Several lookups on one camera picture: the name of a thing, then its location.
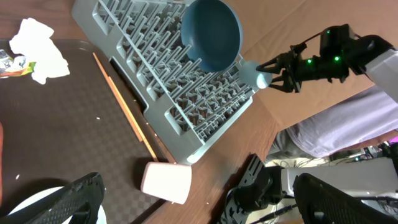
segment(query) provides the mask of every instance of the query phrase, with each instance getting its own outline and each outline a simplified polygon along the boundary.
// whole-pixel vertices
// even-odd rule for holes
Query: dish rack
[[[146,104],[144,116],[181,164],[194,164],[252,103],[238,78],[242,56],[204,72],[180,39],[185,2],[76,0],[72,15],[124,73]]]

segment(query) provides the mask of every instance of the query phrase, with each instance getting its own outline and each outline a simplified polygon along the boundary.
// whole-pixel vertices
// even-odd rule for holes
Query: wooden stick
[[[131,125],[131,128],[134,130],[138,140],[140,142],[144,141],[144,144],[147,147],[147,149],[148,149],[149,153],[151,154],[152,158],[156,162],[158,162],[159,160],[157,159],[155,152],[153,151],[152,147],[150,146],[148,140],[145,138],[144,133],[142,132],[142,130],[139,127],[136,119],[132,115],[130,109],[128,108],[126,102],[124,101],[124,99],[123,99],[122,95],[120,94],[118,88],[114,84],[112,78],[105,72],[105,69],[103,68],[100,60],[98,60],[97,55],[95,53],[93,53],[93,55],[94,55],[95,60],[97,61],[99,69],[101,70],[102,74],[104,75],[106,82],[108,82],[108,85],[111,88],[114,97],[116,98],[116,100],[118,101],[120,107],[122,108],[123,113],[126,116],[127,120],[129,121],[129,123]]]
[[[138,131],[138,124],[136,119],[133,117],[130,109],[127,107],[126,102],[124,101],[124,99],[122,97],[118,98],[118,95],[120,95],[118,89],[116,88],[116,85],[114,85],[113,82],[110,81],[110,76],[108,76],[108,74],[106,73],[104,67],[102,66],[100,60],[98,59],[97,55],[95,53],[93,53],[95,60],[97,61],[97,64],[99,66],[99,69],[101,70],[102,74],[104,75],[104,78],[106,80],[106,82],[108,83],[109,87],[111,88],[113,95],[115,96],[115,98],[117,99],[120,107],[123,110],[124,115],[126,116],[127,120],[130,123],[131,128],[134,130],[134,133],[136,134],[138,141],[142,142],[142,136],[140,134],[140,132]]]

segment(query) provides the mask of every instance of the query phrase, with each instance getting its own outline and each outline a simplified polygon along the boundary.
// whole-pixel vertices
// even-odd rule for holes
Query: dark brown tray
[[[41,190],[99,172],[106,186],[103,207],[107,222],[142,223],[164,203],[139,190],[142,171],[152,159],[134,135],[93,52],[159,159],[166,159],[149,136],[134,97],[105,55],[79,40],[54,43],[68,61],[70,75],[48,78],[45,85],[33,81],[30,75],[0,79],[0,122],[4,127],[0,215],[7,215]],[[0,49],[11,53],[8,46],[8,40],[0,40]]]

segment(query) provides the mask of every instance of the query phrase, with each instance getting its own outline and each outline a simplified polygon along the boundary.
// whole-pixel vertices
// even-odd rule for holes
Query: food wrapper
[[[0,78],[27,75],[34,71],[34,67],[35,62],[28,62],[25,56],[12,58],[5,50],[0,49]]]

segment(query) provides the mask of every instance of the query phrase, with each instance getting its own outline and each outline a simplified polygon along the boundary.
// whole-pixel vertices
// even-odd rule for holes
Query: crumpled tissue
[[[50,39],[53,33],[53,29],[33,18],[23,19],[18,34],[9,42],[15,54],[36,62],[32,78],[43,85],[47,78],[70,74],[68,62]]]

